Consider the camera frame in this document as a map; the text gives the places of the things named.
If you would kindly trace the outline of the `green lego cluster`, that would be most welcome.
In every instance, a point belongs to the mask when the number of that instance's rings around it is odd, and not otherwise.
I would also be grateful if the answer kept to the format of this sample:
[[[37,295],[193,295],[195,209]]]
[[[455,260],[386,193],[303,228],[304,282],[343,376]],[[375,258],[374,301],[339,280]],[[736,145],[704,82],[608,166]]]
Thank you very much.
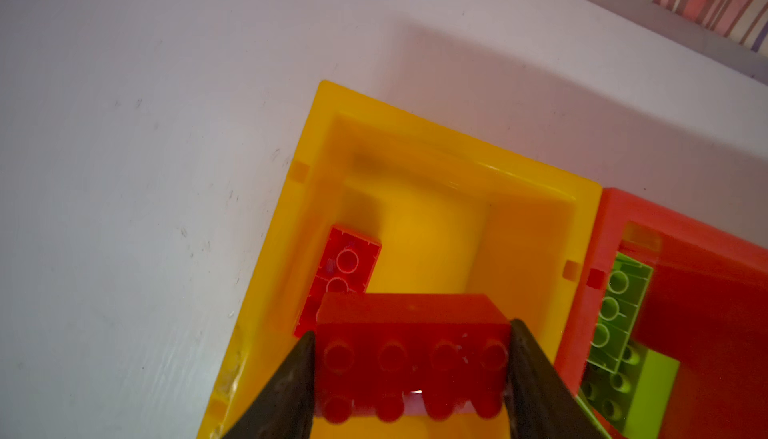
[[[608,276],[577,403],[606,438],[657,438],[679,362],[632,338],[653,268],[618,253]]]

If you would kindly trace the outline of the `red lego cluster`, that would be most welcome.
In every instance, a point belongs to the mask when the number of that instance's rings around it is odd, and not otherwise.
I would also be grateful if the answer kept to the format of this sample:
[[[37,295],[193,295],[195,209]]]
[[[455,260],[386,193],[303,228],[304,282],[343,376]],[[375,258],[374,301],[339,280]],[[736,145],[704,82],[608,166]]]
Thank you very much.
[[[367,290],[381,248],[378,240],[357,231],[339,224],[330,228],[294,328],[296,338],[316,328],[317,314],[327,293],[364,293]]]

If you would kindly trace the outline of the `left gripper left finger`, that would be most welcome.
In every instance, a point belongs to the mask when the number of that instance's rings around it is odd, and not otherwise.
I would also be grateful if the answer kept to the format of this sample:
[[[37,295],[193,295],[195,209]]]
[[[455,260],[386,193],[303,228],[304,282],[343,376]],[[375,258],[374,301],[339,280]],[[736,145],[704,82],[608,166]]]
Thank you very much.
[[[224,438],[309,438],[315,412],[315,351],[316,334],[306,332]]]

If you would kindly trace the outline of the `red lego brick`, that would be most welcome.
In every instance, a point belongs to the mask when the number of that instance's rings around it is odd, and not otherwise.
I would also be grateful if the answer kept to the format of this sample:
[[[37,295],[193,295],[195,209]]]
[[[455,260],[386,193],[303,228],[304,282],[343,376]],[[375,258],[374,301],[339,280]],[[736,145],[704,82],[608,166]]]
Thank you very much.
[[[331,423],[501,412],[511,327],[485,295],[329,293],[315,335],[316,413]]]

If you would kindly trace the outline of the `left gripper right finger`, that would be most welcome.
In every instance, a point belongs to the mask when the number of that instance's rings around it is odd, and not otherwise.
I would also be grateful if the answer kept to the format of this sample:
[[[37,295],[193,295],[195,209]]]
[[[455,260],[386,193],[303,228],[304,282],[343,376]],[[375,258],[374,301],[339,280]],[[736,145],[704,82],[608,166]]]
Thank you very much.
[[[605,438],[520,319],[510,322],[506,410],[512,438]]]

